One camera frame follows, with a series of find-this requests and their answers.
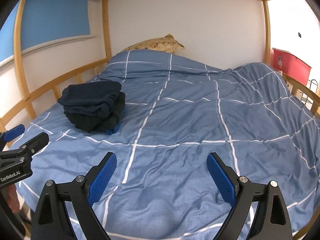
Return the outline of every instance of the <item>black towel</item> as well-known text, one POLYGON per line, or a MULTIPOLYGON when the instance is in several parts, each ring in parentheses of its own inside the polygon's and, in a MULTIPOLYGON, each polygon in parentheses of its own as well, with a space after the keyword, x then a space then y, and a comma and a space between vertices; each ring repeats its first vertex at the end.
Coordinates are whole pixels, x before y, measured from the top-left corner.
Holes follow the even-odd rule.
POLYGON ((95 131, 112 130, 120 120, 121 113, 125 106, 125 94, 120 92, 108 117, 90 116, 86 114, 74 114, 64 112, 70 122, 76 125, 76 128, 91 133, 95 131))
POLYGON ((58 103, 66 113, 108 117, 120 90, 121 84, 114 81, 70 85, 58 103))

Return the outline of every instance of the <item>blue rubber pad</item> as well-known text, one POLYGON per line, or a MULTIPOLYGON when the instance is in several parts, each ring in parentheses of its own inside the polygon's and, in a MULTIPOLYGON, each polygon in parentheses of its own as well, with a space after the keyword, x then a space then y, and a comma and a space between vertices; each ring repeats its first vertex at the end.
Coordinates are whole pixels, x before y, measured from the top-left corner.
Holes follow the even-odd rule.
POLYGON ((106 189, 113 173, 117 167, 117 157, 113 153, 103 168, 99 171, 94 181, 90 184, 88 204, 92 207, 94 203, 99 202, 104 190, 106 189))
POLYGON ((228 176, 220 167, 219 163, 211 154, 209 154, 207 158, 207 169, 223 200, 227 203, 230 203, 231 207, 233 207, 236 203, 235 188, 228 176))
POLYGON ((12 140, 14 140, 15 138, 17 138, 18 136, 22 135, 24 133, 24 126, 23 124, 19 124, 16 127, 12 128, 9 131, 6 131, 3 137, 3 140, 5 142, 11 142, 12 140))

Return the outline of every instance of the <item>wooden railing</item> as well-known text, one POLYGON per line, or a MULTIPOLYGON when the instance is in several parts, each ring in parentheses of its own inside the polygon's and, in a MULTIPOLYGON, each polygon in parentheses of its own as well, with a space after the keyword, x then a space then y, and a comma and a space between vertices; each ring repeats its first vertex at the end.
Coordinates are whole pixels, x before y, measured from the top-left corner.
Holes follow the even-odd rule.
POLYGON ((311 106, 311 113, 313 115, 316 115, 318 112, 318 108, 320 107, 320 97, 311 91, 309 88, 307 88, 305 85, 301 84, 299 81, 296 81, 294 78, 288 76, 287 74, 282 74, 282 77, 284 81, 290 83, 292 85, 291 94, 293 96, 297 96, 299 90, 306 94, 309 98, 313 100, 312 106, 311 106))
MULTIPOLYGON (((30 106, 34 100, 42 96, 44 93, 48 92, 49 90, 52 90, 55 99, 58 100, 58 98, 61 97, 61 92, 59 90, 58 85, 60 85, 61 83, 73 77, 76 77, 77 83, 83 83, 82 77, 81 77, 81 74, 83 72, 89 69, 94 69, 94 72, 97 75, 99 72, 98 67, 104 63, 107 63, 108 61, 109 61, 108 58, 104 58, 104 59, 92 62, 90 64, 84 65, 80 68, 74 69, 72 71, 69 71, 49 81, 48 83, 36 89, 35 91, 31 92, 30 97, 27 100, 22 99, 14 107, 12 107, 3 117, 0 118, 0 131, 4 132, 6 130, 5 125, 7 125, 11 119, 13 119, 21 110, 23 110, 24 108, 26 109, 28 106, 30 106)), ((31 115, 30 117, 34 119, 36 118, 36 114, 34 113, 34 115, 31 115)))

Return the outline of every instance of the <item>red container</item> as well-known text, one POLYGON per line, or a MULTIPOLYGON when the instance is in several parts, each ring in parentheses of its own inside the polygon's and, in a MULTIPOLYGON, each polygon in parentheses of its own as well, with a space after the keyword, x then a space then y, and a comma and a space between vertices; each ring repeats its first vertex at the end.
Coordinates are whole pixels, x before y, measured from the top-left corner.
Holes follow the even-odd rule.
POLYGON ((273 68, 299 81, 305 86, 308 83, 311 67, 288 51, 272 48, 273 68))

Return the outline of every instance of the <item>blue duvet cover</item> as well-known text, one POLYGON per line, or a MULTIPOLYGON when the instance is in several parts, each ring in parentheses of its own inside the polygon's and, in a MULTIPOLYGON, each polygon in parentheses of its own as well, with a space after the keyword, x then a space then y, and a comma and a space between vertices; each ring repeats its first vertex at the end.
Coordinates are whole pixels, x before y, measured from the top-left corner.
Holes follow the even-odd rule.
MULTIPOLYGON (((106 79, 120 82, 126 94, 117 133, 76 129, 55 104, 14 144, 42 131, 50 137, 33 157, 33 175, 17 185, 31 209, 48 179, 72 181, 113 152, 118 166, 93 205, 113 240, 211 240, 231 208, 207 171, 207 155, 217 152, 252 182, 278 182, 292 231, 309 221, 320 203, 320 122, 270 67, 222 71, 137 50, 114 56, 90 82, 106 79)), ((67 207, 76 235, 85 239, 67 207)), ((246 238, 255 209, 253 203, 239 239, 246 238)))

